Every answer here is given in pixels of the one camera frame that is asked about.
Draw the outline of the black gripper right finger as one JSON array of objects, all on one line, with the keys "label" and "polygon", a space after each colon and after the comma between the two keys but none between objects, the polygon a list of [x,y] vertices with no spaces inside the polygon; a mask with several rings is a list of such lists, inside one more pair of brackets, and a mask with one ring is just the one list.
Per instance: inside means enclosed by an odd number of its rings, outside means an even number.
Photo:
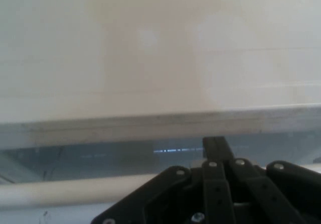
[{"label": "black gripper right finger", "polygon": [[320,223],[320,174],[285,161],[263,169],[218,137],[217,223]]}]

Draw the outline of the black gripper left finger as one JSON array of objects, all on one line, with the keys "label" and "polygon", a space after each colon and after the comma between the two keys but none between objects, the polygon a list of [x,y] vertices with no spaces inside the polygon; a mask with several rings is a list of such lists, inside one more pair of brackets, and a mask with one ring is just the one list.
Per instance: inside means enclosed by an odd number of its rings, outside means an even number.
[{"label": "black gripper left finger", "polygon": [[166,169],[92,223],[235,223],[224,168],[234,155],[224,137],[203,138],[203,150],[201,167]]}]

